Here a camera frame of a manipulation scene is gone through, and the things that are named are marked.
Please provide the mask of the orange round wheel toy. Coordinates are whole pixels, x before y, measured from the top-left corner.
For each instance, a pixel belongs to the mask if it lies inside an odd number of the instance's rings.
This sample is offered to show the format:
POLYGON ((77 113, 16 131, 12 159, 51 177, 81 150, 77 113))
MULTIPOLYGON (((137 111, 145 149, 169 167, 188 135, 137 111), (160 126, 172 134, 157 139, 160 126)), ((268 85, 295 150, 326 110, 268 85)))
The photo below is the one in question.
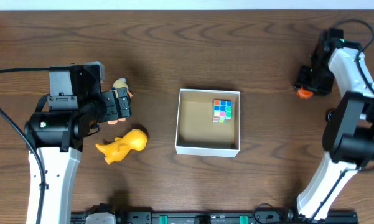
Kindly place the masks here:
POLYGON ((296 94, 298 95, 300 99, 303 99, 303 100, 308 100, 309 98, 314 96, 314 93, 312 91, 305 90, 303 89, 303 87, 298 88, 296 91, 296 94))

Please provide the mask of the orange plastic duck toy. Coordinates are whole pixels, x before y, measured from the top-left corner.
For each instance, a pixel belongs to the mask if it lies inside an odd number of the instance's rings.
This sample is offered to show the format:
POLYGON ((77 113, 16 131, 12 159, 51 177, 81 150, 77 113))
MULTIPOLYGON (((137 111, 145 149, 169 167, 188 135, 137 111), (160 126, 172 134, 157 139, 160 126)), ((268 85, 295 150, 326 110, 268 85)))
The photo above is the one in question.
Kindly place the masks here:
POLYGON ((148 142, 147 135, 140 129, 132 129, 123 137, 115 137, 110 144, 95 144, 105 155, 107 164, 123 160, 131 150, 142 151, 148 142))

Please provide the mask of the colourful puzzle cube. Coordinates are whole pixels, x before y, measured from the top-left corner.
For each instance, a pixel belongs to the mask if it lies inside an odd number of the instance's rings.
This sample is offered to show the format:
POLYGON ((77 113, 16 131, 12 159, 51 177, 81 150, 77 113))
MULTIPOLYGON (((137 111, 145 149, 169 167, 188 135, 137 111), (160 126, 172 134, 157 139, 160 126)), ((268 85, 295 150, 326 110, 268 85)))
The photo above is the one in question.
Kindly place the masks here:
POLYGON ((229 123, 232 119, 232 105, 231 100, 214 100, 213 122, 229 123))

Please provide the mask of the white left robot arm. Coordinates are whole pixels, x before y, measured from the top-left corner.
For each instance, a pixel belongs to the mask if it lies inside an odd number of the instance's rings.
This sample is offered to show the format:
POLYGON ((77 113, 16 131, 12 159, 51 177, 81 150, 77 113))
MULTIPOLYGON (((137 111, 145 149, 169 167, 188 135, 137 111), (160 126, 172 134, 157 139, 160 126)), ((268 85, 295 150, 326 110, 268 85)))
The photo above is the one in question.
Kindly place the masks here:
POLYGON ((126 87, 88 96, 44 96, 26 123, 30 193, 27 223, 70 223, 72 194, 83 140, 100 129, 100 123, 131 116, 131 94, 126 87))

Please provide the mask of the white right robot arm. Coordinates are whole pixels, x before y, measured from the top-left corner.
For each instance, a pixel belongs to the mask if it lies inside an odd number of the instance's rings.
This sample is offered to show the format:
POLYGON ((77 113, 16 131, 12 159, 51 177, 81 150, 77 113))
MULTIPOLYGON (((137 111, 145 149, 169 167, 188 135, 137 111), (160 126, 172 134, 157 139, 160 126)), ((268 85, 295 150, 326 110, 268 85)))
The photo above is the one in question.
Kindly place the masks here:
POLYGON ((341 101, 325 127, 324 155, 309 185, 297 196, 297 212, 309 222, 328 216, 346 183, 374 161, 374 81, 357 49, 335 49, 327 63, 341 101))

